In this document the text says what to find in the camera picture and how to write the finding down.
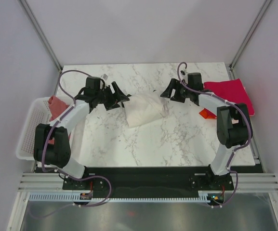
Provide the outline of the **white green-sleeved Charlie Brown t-shirt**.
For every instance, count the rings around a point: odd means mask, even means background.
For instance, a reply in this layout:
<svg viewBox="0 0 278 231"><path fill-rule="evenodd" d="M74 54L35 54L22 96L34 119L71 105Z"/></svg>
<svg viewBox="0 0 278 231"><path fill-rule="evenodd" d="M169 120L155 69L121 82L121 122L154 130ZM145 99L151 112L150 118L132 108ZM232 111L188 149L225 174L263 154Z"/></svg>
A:
<svg viewBox="0 0 278 231"><path fill-rule="evenodd" d="M167 102L158 91L135 94L129 99L123 103L129 128L165 118L169 113Z"/></svg>

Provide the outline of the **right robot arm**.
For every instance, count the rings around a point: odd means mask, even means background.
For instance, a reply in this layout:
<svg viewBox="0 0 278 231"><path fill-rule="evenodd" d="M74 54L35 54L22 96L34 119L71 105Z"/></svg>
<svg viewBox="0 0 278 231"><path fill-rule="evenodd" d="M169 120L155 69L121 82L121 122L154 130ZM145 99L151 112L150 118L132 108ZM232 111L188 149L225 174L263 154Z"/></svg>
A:
<svg viewBox="0 0 278 231"><path fill-rule="evenodd" d="M208 109L216 115L216 133L220 142L218 151L210 164L211 174L205 177L206 186L217 189L222 185L222 175L230 172L235 152L249 145L252 125L248 107L234 103L203 89L200 73L178 71L178 78L172 78L166 90L160 95L171 101L184 103L190 99L195 105Z"/></svg>

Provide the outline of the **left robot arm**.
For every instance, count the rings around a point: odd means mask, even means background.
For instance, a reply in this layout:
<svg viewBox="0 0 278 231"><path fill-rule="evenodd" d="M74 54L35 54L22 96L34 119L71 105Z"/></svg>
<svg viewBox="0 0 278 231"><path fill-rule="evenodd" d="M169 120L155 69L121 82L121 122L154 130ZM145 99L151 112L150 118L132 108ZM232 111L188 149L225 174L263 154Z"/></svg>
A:
<svg viewBox="0 0 278 231"><path fill-rule="evenodd" d="M72 97L70 106L49 124L38 124L35 130L34 159L41 163L43 172L55 171L73 178L79 189L90 185L90 177L84 174L85 166L71 157L69 136L76 125L95 109L104 105L105 109L119 108L119 103L129 101L117 83L106 85L99 77L86 78L85 87Z"/></svg>

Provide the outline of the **folded orange t-shirt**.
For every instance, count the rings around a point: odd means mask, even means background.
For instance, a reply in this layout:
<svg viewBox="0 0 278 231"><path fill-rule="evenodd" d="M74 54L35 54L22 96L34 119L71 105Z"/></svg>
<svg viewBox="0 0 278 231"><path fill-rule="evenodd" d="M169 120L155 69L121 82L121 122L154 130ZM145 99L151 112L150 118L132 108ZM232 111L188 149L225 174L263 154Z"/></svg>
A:
<svg viewBox="0 0 278 231"><path fill-rule="evenodd" d="M204 118L204 119L216 119L217 116L210 112L207 109L203 109L202 111L199 112L199 114Z"/></svg>

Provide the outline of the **salmon pink t-shirt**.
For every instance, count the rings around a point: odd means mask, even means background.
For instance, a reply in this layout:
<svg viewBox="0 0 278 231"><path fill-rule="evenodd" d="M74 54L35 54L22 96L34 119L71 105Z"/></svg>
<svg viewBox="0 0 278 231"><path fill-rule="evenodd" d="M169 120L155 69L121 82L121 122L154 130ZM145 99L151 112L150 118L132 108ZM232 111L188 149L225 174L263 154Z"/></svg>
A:
<svg viewBox="0 0 278 231"><path fill-rule="evenodd" d="M67 103L54 95L49 98L48 106L51 113L50 122L59 117L69 107Z"/></svg>

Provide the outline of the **folded magenta t-shirt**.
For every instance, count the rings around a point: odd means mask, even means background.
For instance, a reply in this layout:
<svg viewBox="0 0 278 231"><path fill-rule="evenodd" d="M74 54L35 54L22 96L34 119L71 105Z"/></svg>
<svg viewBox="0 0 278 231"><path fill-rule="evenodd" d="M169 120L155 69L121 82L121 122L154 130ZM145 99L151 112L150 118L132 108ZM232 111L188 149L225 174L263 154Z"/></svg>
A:
<svg viewBox="0 0 278 231"><path fill-rule="evenodd" d="M234 103L245 103L247 105L249 115L254 116L254 108L252 102L241 82L241 80L229 80L222 82L205 82L204 84L205 90L211 90L217 96L234 102Z"/></svg>

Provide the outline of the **white plastic basket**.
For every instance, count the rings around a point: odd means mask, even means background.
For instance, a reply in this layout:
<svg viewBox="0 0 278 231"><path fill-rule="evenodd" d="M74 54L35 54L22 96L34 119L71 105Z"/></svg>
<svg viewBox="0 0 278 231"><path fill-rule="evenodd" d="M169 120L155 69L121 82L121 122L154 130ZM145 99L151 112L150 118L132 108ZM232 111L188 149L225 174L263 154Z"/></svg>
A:
<svg viewBox="0 0 278 231"><path fill-rule="evenodd" d="M33 153L36 126L40 123L48 124L52 116L49 109L49 99L50 97L37 98L30 105L16 147L15 154L18 159L34 161Z"/></svg>

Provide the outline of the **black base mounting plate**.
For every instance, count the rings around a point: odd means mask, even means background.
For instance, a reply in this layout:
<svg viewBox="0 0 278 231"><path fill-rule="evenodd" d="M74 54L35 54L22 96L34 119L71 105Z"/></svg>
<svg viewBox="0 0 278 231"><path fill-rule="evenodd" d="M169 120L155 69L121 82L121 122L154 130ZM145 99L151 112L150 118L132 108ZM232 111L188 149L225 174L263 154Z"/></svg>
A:
<svg viewBox="0 0 278 231"><path fill-rule="evenodd" d="M89 167L76 181L65 179L63 190L99 192L102 196L121 195L195 195L200 191L232 191L230 174L215 176L209 167Z"/></svg>

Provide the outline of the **right aluminium frame post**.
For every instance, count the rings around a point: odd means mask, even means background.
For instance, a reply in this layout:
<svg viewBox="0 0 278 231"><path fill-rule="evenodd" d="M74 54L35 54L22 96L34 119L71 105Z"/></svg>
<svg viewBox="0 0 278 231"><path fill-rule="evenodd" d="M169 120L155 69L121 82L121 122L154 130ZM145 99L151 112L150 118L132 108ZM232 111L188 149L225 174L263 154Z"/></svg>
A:
<svg viewBox="0 0 278 231"><path fill-rule="evenodd" d="M262 22L264 16L266 15L267 11L269 10L273 2L274 2L273 0L264 0L246 36L244 37L241 45L239 46L233 60L230 62L230 64L227 65L228 69L231 72L233 71L234 67L237 65L238 61L240 60L242 54L246 50L250 40L252 39L254 33L256 32L257 28L259 27L260 23Z"/></svg>

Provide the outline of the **aluminium frame post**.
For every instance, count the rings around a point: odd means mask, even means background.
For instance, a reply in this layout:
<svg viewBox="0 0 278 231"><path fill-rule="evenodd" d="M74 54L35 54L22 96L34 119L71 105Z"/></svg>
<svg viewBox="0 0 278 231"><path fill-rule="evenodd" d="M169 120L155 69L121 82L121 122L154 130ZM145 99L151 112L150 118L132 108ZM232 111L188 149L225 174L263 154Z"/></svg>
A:
<svg viewBox="0 0 278 231"><path fill-rule="evenodd" d="M239 46L233 60L230 62L230 64L227 65L228 69L231 72L233 71L234 67L237 65L238 61L240 60L242 54L246 50L250 40L252 39L254 33L256 32L257 28L259 27L260 23L262 22L264 16L266 15L267 11L269 10L273 2L274 2L273 0L264 0L246 36L244 37L241 45Z"/></svg>
<svg viewBox="0 0 278 231"><path fill-rule="evenodd" d="M19 0L18 1L19 4L21 5L22 9L24 10L26 16L28 17L32 27L34 28L38 38L40 39L42 45L44 46L47 54L49 55L49 57L51 58L52 62L54 63L55 67L57 68L57 70L59 72L62 72L63 67L61 65L61 63L59 62L57 56L55 55L48 39L45 36L45 33L43 32L35 14L32 11L32 8L30 7L30 5L28 4L27 0Z"/></svg>

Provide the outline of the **left aluminium frame post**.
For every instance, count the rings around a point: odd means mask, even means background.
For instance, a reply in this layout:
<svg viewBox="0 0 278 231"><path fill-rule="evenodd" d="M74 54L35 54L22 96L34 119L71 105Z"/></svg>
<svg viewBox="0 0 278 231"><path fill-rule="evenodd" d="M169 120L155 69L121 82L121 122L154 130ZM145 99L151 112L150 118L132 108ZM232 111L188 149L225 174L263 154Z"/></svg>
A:
<svg viewBox="0 0 278 231"><path fill-rule="evenodd" d="M35 14L32 11L32 8L30 7L30 5L28 4L27 0L19 0L18 1L19 4L21 5L22 9L24 10L26 16L28 17L32 27L34 28L38 38L40 39L42 45L44 46L47 54L49 55L49 57L51 58L52 62L54 63L55 67L57 68L57 70L59 72L62 72L63 67L61 65L61 63L59 62L57 56L55 55L48 39L45 36L45 33L43 32Z"/></svg>

